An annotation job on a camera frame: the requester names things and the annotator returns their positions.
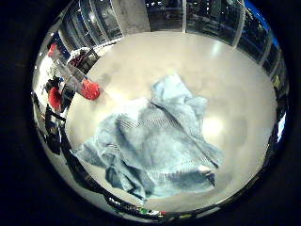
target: crumpled cloth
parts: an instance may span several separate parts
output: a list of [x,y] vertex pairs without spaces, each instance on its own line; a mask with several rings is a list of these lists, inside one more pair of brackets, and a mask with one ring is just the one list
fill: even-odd
[[72,153],[104,168],[112,187],[140,203],[213,189],[223,154],[202,135],[207,100],[194,97],[178,75],[164,77],[151,89],[151,100],[121,106]]

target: white surface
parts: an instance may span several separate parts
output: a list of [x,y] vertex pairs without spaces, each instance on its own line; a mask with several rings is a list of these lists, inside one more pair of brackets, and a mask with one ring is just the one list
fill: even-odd
[[[75,95],[67,117],[72,147],[92,137],[98,124],[124,101],[151,96],[151,85],[176,72],[194,95],[209,100],[204,118],[206,140],[225,154],[216,188],[149,200],[146,208],[185,211],[205,207],[233,195],[261,168],[276,117],[276,96],[264,71],[230,46],[180,32],[141,33],[114,45],[89,71],[105,84],[95,102]],[[139,205],[135,197],[112,188],[104,170],[83,163],[91,176],[114,195]]]

